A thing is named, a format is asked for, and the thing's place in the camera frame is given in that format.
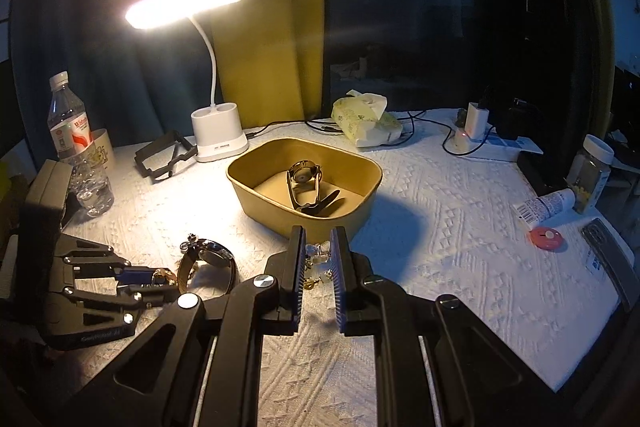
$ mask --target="white lamp base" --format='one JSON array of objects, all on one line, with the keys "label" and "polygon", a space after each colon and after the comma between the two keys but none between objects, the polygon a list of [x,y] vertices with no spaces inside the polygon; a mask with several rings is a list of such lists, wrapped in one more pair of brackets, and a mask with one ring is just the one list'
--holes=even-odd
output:
[{"label": "white lamp base", "polygon": [[249,148],[235,103],[197,109],[191,113],[191,123],[198,146],[196,160],[199,162],[229,158]]}]

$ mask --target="mug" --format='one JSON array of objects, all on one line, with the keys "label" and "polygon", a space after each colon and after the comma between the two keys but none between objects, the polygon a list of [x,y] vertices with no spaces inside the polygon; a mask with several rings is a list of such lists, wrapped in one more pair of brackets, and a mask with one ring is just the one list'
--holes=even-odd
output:
[{"label": "mug", "polygon": [[113,172],[116,166],[116,159],[113,156],[113,147],[111,147],[109,133],[106,129],[96,129],[92,131],[91,138],[94,140],[95,153],[104,170],[107,171],[107,174]]}]

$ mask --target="white tablecloth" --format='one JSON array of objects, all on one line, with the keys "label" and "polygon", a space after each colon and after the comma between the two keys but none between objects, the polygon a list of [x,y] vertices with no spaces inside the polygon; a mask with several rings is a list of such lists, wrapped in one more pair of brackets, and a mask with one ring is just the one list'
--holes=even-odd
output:
[{"label": "white tablecloth", "polygon": [[[440,121],[451,115],[428,112]],[[251,144],[285,136],[355,150],[344,137],[318,134],[304,124],[272,128]],[[369,256],[376,273],[409,293],[459,296],[557,389],[618,302],[608,278],[599,280],[585,268],[588,247],[578,230],[591,217],[571,212],[557,226],[565,251],[535,248],[510,209],[534,195],[515,164],[447,155],[440,147],[443,136],[436,125],[418,122],[407,144],[362,152],[380,164],[383,180],[372,216],[351,246]],[[286,247],[284,238],[243,214],[225,176],[232,158],[191,160],[171,179],[153,182],[134,169],[139,147],[116,150],[113,208],[97,219],[73,221],[66,233],[111,245],[133,264],[175,267],[178,245],[193,232],[230,248],[242,279],[261,273],[268,256]],[[145,312],[138,331],[157,313]],[[65,354],[47,377],[52,393],[76,391],[127,342]],[[259,416],[263,426],[376,424],[372,340],[338,334],[331,286],[305,292],[298,334],[265,337]]]}]

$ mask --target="pink round object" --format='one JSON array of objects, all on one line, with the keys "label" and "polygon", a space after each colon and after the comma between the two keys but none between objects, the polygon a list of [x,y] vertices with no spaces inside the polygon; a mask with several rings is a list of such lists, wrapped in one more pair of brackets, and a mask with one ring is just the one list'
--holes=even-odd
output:
[{"label": "pink round object", "polygon": [[564,243],[561,233],[549,227],[537,227],[529,232],[529,237],[531,242],[542,250],[557,250]]}]

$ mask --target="dark blue curtain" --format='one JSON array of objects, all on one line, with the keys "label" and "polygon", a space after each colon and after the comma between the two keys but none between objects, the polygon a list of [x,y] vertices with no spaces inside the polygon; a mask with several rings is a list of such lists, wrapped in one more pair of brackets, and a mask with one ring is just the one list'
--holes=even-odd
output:
[{"label": "dark blue curtain", "polygon": [[62,70],[91,127],[106,127],[113,146],[170,129],[193,134],[191,112],[210,103],[209,54],[187,20],[133,29],[124,13],[134,1],[12,0],[15,85],[38,165],[56,155],[46,127],[48,78]]}]

